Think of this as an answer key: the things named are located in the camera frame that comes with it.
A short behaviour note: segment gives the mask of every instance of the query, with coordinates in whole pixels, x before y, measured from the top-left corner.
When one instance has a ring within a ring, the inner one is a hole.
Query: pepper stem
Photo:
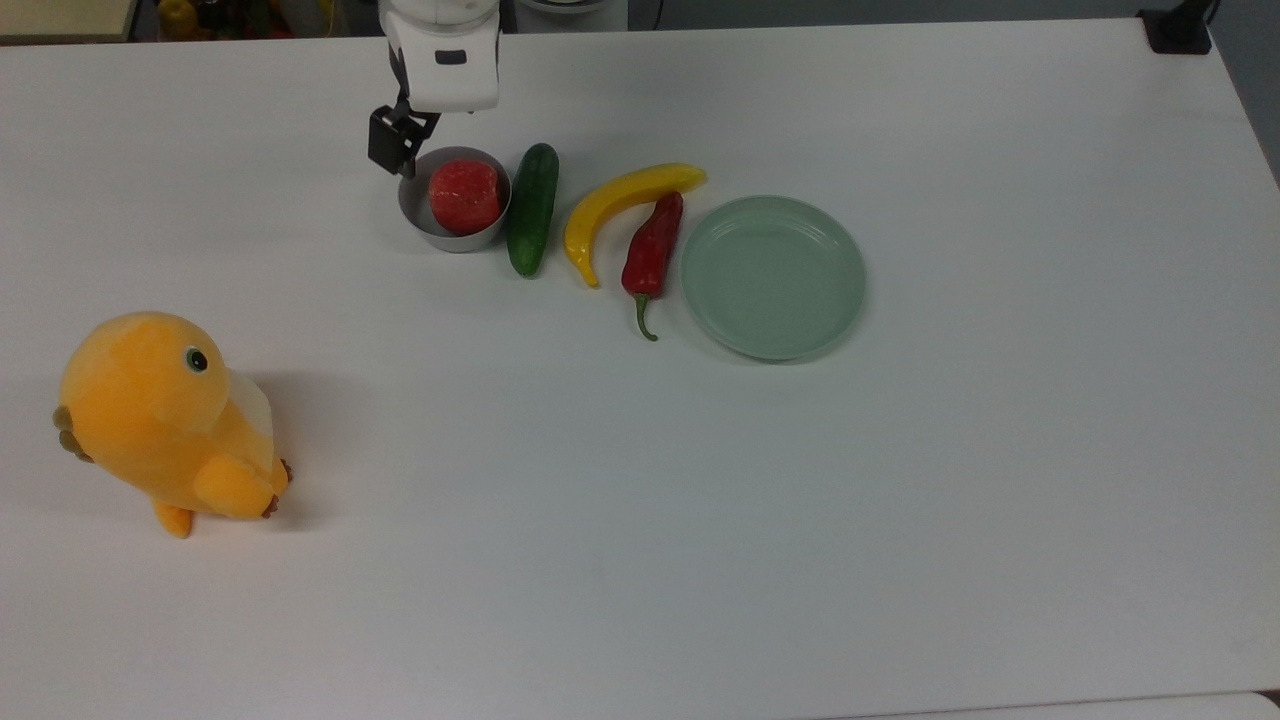
[[[636,292],[631,297],[636,299],[636,324],[640,325],[640,334],[650,342],[657,342],[658,336],[649,332],[649,328],[644,324],[644,309],[649,306],[649,295],[644,292]]]

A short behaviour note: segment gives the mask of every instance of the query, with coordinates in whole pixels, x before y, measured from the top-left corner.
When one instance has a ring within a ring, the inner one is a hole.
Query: red tomato
[[[435,170],[428,184],[435,222],[456,234],[474,234],[502,215],[498,170],[479,160],[451,160]]]

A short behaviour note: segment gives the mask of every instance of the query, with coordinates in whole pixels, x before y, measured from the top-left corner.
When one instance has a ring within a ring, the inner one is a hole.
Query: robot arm
[[[399,96],[369,118],[369,159],[413,177],[442,113],[498,104],[498,0],[379,0],[378,12]]]

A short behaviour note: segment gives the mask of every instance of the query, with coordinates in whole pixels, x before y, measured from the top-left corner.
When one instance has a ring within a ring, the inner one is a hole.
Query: toy eye
[[[205,357],[205,354],[198,347],[191,346],[187,348],[187,368],[192,373],[204,373],[209,369],[209,357]]]

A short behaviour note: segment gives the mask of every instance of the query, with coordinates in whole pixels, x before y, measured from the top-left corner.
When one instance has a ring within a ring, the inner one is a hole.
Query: yellow plush toy
[[[292,479],[275,456],[266,396],[175,315],[99,325],[67,364],[58,400],[61,446],[151,496],[179,538],[192,512],[269,518]]]

